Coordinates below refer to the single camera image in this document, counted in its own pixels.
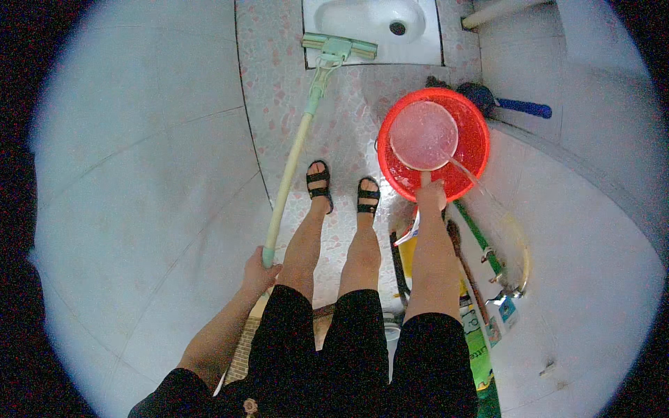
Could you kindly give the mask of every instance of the wall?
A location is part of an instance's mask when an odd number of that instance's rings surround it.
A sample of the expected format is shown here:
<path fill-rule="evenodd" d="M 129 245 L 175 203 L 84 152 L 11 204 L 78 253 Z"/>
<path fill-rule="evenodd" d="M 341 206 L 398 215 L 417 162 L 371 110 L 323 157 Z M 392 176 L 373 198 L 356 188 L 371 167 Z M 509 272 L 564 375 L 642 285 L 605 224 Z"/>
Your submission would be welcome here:
<path fill-rule="evenodd" d="M 533 259 L 527 295 L 514 300 L 518 322 L 490 351 L 502 416 L 594 416 L 646 337 L 666 270 L 609 197 L 526 142 L 493 128 L 481 181 L 514 213 Z M 500 287 L 470 235 L 463 254 L 493 298 Z"/>
<path fill-rule="evenodd" d="M 244 110 L 232 1 L 98 5 L 35 120 L 52 344 L 124 417 L 238 289 L 270 205 Z"/>
<path fill-rule="evenodd" d="M 479 38 L 483 82 L 495 95 L 553 109 L 549 120 L 512 110 L 493 118 L 534 134 L 520 137 L 611 197 L 667 264 L 669 148 L 649 79 L 572 60 L 554 3 L 481 25 Z"/>

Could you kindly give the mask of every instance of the red bucket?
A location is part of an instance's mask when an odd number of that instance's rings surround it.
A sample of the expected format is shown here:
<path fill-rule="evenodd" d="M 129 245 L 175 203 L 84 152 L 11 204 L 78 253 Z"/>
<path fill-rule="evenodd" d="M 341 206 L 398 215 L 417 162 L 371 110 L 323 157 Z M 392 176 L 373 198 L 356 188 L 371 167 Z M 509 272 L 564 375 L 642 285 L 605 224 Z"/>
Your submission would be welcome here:
<path fill-rule="evenodd" d="M 421 100 L 441 104 L 458 125 L 458 147 L 453 155 L 477 178 L 481 177 L 490 152 L 490 131 L 483 115 L 465 96 L 445 88 L 424 88 L 399 99 L 388 111 L 379 131 L 379 165 L 390 185 L 400 195 L 415 202 L 415 190 L 420 188 L 420 171 L 402 164 L 390 147 L 388 132 L 397 115 L 406 106 Z M 444 179 L 446 199 L 459 199 L 474 186 L 465 174 L 453 164 L 446 164 L 432 172 L 432 180 Z"/>

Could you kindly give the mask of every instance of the person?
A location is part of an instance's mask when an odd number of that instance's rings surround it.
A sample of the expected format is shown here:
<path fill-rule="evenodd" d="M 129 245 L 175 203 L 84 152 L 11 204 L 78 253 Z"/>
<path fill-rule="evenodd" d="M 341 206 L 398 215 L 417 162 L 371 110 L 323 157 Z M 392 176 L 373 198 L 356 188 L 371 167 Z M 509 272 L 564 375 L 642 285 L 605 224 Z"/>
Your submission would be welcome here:
<path fill-rule="evenodd" d="M 341 273 L 323 348 L 313 330 L 313 273 L 323 220 L 332 212 L 330 171 L 307 171 L 310 211 L 292 237 L 283 266 L 262 266 L 262 248 L 246 263 L 241 289 L 186 348 L 177 368 L 129 417 L 475 417 L 476 388 L 459 322 L 460 276 L 441 218 L 443 181 L 423 176 L 416 192 L 421 225 L 413 288 L 388 383 L 388 352 L 377 291 L 381 252 L 373 229 L 379 185 L 358 184 L 357 231 Z M 245 379 L 212 396 L 244 323 L 272 284 L 254 336 Z"/>

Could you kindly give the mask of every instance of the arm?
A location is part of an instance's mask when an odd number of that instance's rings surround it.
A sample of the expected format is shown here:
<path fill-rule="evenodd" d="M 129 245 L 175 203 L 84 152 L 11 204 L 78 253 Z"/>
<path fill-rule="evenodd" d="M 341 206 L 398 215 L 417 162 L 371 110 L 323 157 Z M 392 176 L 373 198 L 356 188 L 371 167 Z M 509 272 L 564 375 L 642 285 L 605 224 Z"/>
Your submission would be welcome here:
<path fill-rule="evenodd" d="M 442 221 L 446 206 L 444 180 L 430 181 L 423 172 L 423 187 L 416 191 L 420 209 L 418 242 L 413 254 L 411 298 L 404 322 L 426 312 L 460 320 L 460 273 L 453 243 Z"/>
<path fill-rule="evenodd" d="M 262 247 L 256 248 L 256 252 L 246 262 L 242 288 L 193 337 L 177 367 L 194 372 L 213 392 L 232 360 L 251 309 L 260 295 L 274 284 L 281 268 L 281 265 L 263 268 Z"/>

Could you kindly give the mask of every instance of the blue handle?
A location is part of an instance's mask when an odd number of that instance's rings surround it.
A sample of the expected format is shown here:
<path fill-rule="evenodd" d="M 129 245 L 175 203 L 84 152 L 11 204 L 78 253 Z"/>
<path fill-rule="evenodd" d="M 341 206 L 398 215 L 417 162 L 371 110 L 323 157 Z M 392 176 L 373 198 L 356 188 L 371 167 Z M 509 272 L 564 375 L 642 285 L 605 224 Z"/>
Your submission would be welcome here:
<path fill-rule="evenodd" d="M 530 102 L 521 102 L 519 100 L 500 98 L 497 98 L 497 101 L 499 102 L 500 107 L 504 109 L 518 110 L 519 112 L 541 116 L 544 119 L 550 119 L 553 115 L 551 107 L 545 104 L 536 104 Z"/>

